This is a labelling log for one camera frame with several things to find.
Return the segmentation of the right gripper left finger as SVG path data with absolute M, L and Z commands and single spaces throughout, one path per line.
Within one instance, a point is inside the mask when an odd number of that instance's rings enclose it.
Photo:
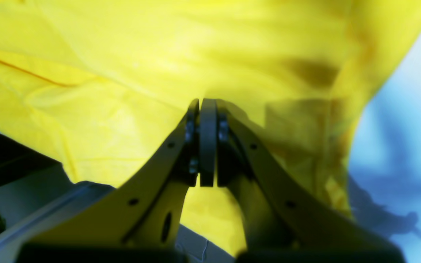
M 73 218 L 27 241 L 17 263 L 188 263 L 175 242 L 186 193 L 213 185 L 202 128 L 217 129 L 216 103 L 195 99 L 153 156 L 121 187 Z

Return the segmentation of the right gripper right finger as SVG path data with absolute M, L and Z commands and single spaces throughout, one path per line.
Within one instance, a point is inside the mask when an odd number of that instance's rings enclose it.
M 237 263 L 403 263 L 400 250 L 311 196 L 259 138 L 217 100 L 218 186 L 243 217 Z

